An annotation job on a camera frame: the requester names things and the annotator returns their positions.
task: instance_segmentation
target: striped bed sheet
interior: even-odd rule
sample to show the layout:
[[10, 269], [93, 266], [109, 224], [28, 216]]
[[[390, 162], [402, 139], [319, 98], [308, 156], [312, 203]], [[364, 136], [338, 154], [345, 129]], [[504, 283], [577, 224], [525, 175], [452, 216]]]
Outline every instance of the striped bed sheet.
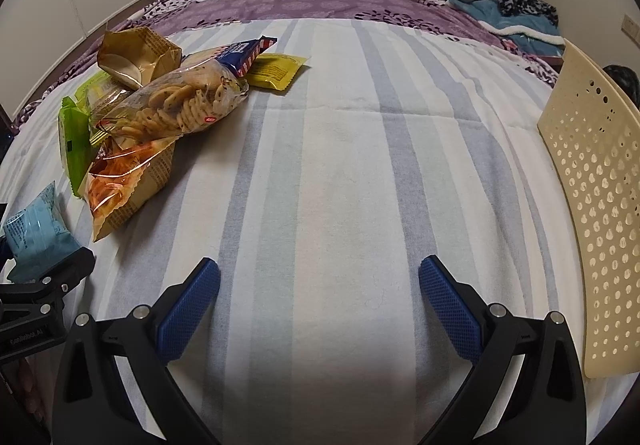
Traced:
[[[420, 296], [418, 265], [430, 253], [487, 303], [518, 316], [561, 311], [581, 358], [574, 229], [536, 128], [551, 88], [526, 61], [349, 19], [170, 38], [188, 54], [260, 35], [279, 38], [272, 51], [310, 57], [309, 68], [286, 94], [252, 90], [228, 118], [178, 142], [165, 189], [98, 243], [63, 174], [56, 121], [60, 99], [95, 65], [23, 127], [0, 166], [8, 214], [55, 180], [70, 229], [97, 257], [68, 296], [68, 323], [81, 311], [125, 316], [202, 256], [217, 260], [215, 310], [170, 370], [225, 444], [415, 444], [470, 367]], [[61, 352], [34, 358], [49, 409]], [[120, 365], [141, 422], [158, 432]], [[512, 365], [481, 431], [506, 406]], [[635, 378], [586, 381], [590, 439]]]

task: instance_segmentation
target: brown snack package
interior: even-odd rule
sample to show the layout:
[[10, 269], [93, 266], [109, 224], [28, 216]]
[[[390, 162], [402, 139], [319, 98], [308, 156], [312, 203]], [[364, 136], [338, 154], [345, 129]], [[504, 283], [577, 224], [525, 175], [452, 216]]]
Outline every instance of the brown snack package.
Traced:
[[215, 58], [180, 67], [124, 99], [98, 128], [137, 144], [204, 130], [246, 98], [249, 86]]
[[89, 169], [86, 200], [94, 241], [127, 221], [169, 180], [177, 136], [121, 149], [109, 138]]
[[138, 90], [180, 66], [182, 49], [146, 26], [105, 32], [98, 66], [121, 84]]

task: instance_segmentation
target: silver bolt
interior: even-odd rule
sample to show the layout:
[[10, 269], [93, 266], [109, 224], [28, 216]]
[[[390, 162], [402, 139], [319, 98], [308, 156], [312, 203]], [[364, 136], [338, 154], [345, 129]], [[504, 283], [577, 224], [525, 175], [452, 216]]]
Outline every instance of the silver bolt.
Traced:
[[494, 317], [504, 317], [505, 315], [507, 315], [507, 308], [505, 308], [502, 304], [496, 303], [492, 304], [489, 307], [489, 312]]
[[89, 322], [89, 316], [86, 313], [81, 313], [76, 317], [76, 324], [78, 326], [84, 326]]
[[564, 322], [564, 315], [559, 311], [552, 311], [549, 317], [555, 324], [562, 324]]
[[149, 312], [149, 307], [145, 304], [141, 304], [140, 306], [133, 308], [133, 317], [136, 319], [143, 319], [149, 315]]

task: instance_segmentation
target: blue textured pad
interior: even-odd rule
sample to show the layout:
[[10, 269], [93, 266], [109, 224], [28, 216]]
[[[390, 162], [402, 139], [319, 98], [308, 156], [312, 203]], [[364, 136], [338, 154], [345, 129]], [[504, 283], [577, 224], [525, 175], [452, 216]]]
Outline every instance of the blue textured pad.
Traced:
[[156, 353], [162, 364], [182, 356], [193, 332], [220, 290], [220, 270], [209, 260], [158, 325]]
[[460, 358], [478, 364], [482, 354], [480, 325], [430, 257], [420, 265], [418, 280]]

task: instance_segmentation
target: perforated basket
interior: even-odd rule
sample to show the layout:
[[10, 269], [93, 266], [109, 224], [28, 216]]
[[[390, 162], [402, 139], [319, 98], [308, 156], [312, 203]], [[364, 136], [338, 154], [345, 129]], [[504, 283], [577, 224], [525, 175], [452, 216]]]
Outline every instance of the perforated basket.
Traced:
[[640, 370], [640, 113], [567, 43], [538, 128], [564, 188], [585, 287], [584, 374]]

